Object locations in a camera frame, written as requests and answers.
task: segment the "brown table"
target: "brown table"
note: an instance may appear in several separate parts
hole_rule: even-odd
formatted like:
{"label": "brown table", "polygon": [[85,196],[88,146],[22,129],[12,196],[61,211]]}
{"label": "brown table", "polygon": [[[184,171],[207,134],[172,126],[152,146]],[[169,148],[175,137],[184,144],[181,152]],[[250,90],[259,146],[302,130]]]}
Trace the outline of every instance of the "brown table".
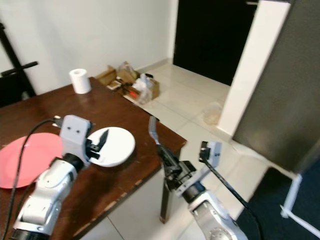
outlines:
{"label": "brown table", "polygon": [[[76,94],[73,87],[68,85],[0,108],[1,148],[25,136],[38,122],[55,115],[76,115],[90,120],[96,124],[93,131],[104,127],[121,127],[130,131],[135,138],[133,156],[124,164],[111,168],[91,164],[87,170],[79,173],[69,196],[63,202],[51,237],[54,240],[82,237],[161,168],[156,145],[148,133],[150,115],[106,89],[94,78],[91,79],[91,86],[92,91],[87,94]],[[186,140],[159,122],[157,130],[161,142],[179,154]],[[48,123],[39,132],[59,134],[60,130]],[[14,224],[18,200],[24,189],[17,190],[9,231]],[[170,195],[164,187],[160,213],[162,222],[168,218]],[[9,198],[10,190],[0,189],[1,232]]]}

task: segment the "red plate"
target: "red plate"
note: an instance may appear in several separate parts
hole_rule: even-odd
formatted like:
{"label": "red plate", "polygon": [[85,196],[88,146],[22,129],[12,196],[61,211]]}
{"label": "red plate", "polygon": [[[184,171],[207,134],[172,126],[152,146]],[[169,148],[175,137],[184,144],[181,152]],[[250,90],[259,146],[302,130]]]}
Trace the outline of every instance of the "red plate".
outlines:
{"label": "red plate", "polygon": [[[0,151],[0,188],[12,189],[16,177],[19,154],[25,136],[11,142]],[[61,158],[62,141],[52,133],[32,134],[26,142],[17,188],[29,185],[49,167],[55,157]]]}

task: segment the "wall baseboard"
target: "wall baseboard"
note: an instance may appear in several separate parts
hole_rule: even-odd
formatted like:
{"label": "wall baseboard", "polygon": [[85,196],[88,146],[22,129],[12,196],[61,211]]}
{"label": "wall baseboard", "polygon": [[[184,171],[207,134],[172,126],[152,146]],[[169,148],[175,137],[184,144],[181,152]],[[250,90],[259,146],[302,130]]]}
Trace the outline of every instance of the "wall baseboard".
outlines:
{"label": "wall baseboard", "polygon": [[251,149],[245,145],[242,145],[234,140],[231,140],[229,143],[232,145],[233,149],[236,150],[240,155],[253,157],[256,160],[265,163],[267,166],[277,169],[280,173],[287,176],[288,178],[294,179],[296,177],[296,174],[294,172],[288,171],[288,170],[282,168],[281,166],[275,164],[274,162],[268,160],[267,158],[265,158],[261,154],[257,153],[253,149]]}
{"label": "wall baseboard", "polygon": [[148,71],[155,69],[155,68],[158,68],[158,67],[161,67],[162,65],[170,64],[171,63],[170,59],[172,59],[172,58],[165,58],[163,60],[157,61],[157,62],[152,63],[150,65],[140,67],[140,68],[136,69],[136,71],[138,71],[140,73],[147,73]]}
{"label": "wall baseboard", "polygon": [[223,141],[229,142],[232,139],[232,136],[228,132],[220,128],[218,125],[215,126],[215,130],[216,131],[214,131],[214,134],[221,138]]}

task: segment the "metal fork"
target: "metal fork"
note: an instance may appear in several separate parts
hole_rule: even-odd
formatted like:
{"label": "metal fork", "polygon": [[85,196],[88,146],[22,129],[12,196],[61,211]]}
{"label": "metal fork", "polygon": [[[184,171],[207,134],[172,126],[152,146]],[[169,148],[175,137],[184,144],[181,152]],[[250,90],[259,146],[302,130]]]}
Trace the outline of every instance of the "metal fork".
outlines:
{"label": "metal fork", "polygon": [[160,145],[159,137],[158,137],[157,129],[156,129],[156,121],[157,121],[157,119],[156,119],[155,116],[151,116],[150,117],[150,120],[149,120],[149,134],[153,138],[155,143],[157,145]]}

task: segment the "black cable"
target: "black cable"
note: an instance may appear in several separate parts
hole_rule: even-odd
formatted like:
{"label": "black cable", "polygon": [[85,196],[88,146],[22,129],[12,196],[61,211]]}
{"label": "black cable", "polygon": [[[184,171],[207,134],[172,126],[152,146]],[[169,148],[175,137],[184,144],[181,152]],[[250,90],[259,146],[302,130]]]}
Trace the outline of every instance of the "black cable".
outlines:
{"label": "black cable", "polygon": [[30,138],[30,136],[37,130],[37,128],[39,128],[40,126],[42,126],[45,123],[50,123],[50,122],[55,122],[53,118],[47,119],[47,120],[43,120],[42,122],[39,122],[36,126],[34,126],[34,128],[28,133],[28,135],[26,136],[26,138],[23,141],[22,147],[21,147],[21,151],[19,154],[19,160],[18,160],[18,166],[16,168],[16,175],[15,175],[15,179],[14,179],[14,183],[13,183],[13,187],[11,190],[11,195],[10,195],[10,201],[9,201],[9,208],[8,208],[8,214],[5,220],[5,227],[4,227],[4,232],[2,235],[1,240],[5,240],[6,235],[8,233],[8,228],[9,228],[9,224],[10,224],[10,220],[11,220],[11,216],[12,216],[12,211],[14,208],[14,201],[15,201],[15,195],[16,195],[16,190],[17,190],[17,183],[18,183],[18,179],[19,179],[19,174],[20,174],[20,168],[21,168],[21,162],[22,162],[22,155],[24,153],[25,150],[25,146],[26,143],[28,141],[28,139]]}
{"label": "black cable", "polygon": [[248,210],[248,212],[251,214],[253,220],[255,221],[258,232],[259,232],[259,237],[261,240],[264,240],[264,233],[262,230],[262,226],[258,220],[257,215],[252,211],[252,209],[249,207],[248,203],[236,192],[236,190],[223,178],[223,176],[220,175],[220,173],[215,170],[212,165],[207,161],[204,160],[203,158],[200,160],[200,162],[204,163],[211,172],[223,183],[223,185],[235,196],[236,199]]}
{"label": "black cable", "polygon": [[29,190],[30,190],[31,187],[35,184],[35,181],[38,179],[39,176],[40,176],[40,175],[36,176],[36,178],[34,178],[34,179],[32,180],[32,182],[31,182],[31,183],[26,187],[26,189],[24,190],[23,195],[22,195],[22,197],[20,198],[18,207],[17,207],[17,209],[16,209],[16,211],[15,211],[15,218],[18,217],[18,215],[19,215],[19,213],[20,213],[20,210],[21,210],[21,207],[22,207],[22,205],[23,205],[24,202],[25,202],[25,199],[26,199],[26,196],[27,196]]}

